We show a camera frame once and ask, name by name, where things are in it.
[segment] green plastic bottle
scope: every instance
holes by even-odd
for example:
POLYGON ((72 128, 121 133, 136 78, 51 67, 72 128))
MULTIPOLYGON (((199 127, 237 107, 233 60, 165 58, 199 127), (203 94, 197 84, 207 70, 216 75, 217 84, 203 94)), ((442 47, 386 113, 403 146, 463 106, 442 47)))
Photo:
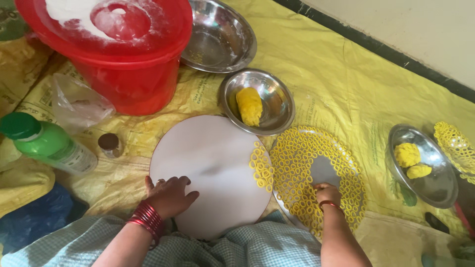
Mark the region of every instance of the green plastic bottle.
POLYGON ((13 140, 27 157, 42 161, 73 175, 96 168, 97 157, 75 142, 60 126, 38 121, 30 114, 13 112, 0 120, 0 132, 13 140))

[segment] black baseboard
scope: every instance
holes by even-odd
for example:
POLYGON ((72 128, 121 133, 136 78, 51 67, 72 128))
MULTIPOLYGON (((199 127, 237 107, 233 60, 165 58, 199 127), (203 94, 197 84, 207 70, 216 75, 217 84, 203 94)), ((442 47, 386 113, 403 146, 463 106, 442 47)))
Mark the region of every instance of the black baseboard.
POLYGON ((359 44, 367 50, 391 61, 392 63, 403 67, 413 73, 422 76, 438 85, 447 88, 450 92, 475 103, 475 90, 448 78, 443 74, 423 65, 422 63, 404 55, 401 52, 381 43, 366 34, 345 26, 338 20, 317 11, 299 0, 274 0, 276 3, 292 10, 295 13, 306 16, 307 18, 333 30, 343 37, 359 44))

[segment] red bucket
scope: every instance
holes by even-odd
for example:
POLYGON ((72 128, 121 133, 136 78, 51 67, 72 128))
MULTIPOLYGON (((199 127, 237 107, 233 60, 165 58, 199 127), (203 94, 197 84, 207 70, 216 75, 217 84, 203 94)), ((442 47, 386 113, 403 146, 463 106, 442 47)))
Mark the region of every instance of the red bucket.
POLYGON ((193 24, 187 0, 151 1, 159 7, 156 13, 149 10, 151 30, 128 41, 94 37, 79 29, 75 20, 62 26, 48 15, 45 0, 15 0, 15 4, 40 40, 68 57, 117 112, 148 115, 161 110, 173 97, 181 52, 193 24))

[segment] red bucket lid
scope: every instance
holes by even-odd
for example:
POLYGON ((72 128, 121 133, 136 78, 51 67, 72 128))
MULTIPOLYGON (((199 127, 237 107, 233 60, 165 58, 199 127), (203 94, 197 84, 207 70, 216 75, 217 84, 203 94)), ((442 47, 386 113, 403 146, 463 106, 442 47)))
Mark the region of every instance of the red bucket lid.
MULTIPOLYGON (((107 0, 107 5, 114 2, 107 0)), ((141 8, 147 3, 144 0, 128 2, 141 8)), ((127 40, 130 35, 126 35, 123 40, 114 40, 99 38, 84 29, 78 29, 78 20, 70 20, 63 27, 49 16, 45 0, 15 0, 19 13, 41 41, 51 48, 85 64, 117 68, 149 67, 167 62, 178 56, 189 41, 193 16, 188 1, 150 2, 156 5, 143 8, 150 15, 150 31, 145 35, 140 33, 143 36, 137 39, 127 40)))

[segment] hand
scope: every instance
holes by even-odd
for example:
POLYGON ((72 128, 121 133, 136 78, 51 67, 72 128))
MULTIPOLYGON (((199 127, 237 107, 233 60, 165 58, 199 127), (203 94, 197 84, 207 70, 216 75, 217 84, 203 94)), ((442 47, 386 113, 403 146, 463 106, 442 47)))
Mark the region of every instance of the hand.
POLYGON ((317 189, 317 202, 320 203, 324 200, 330 200, 333 204, 340 206, 342 195, 338 192, 338 188, 327 182, 319 183, 313 186, 317 189))
POLYGON ((189 178, 181 176, 171 177, 168 181, 160 179, 153 186, 152 179, 147 176, 147 201, 163 220, 175 217, 187 210, 200 195, 198 191, 193 191, 185 196, 185 187, 189 184, 189 178))

